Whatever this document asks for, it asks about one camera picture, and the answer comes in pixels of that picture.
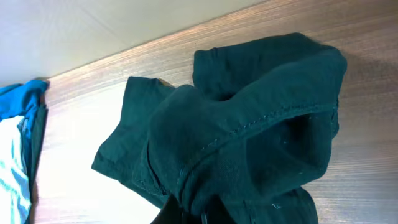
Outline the black shorts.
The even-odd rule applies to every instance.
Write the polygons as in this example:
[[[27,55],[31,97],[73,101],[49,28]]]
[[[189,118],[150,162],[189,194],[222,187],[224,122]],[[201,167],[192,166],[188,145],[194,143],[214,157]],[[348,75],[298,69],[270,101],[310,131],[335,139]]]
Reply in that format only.
[[[327,170],[347,61],[300,33],[199,50],[193,84],[129,77],[93,170],[156,223],[317,223],[303,186]]]

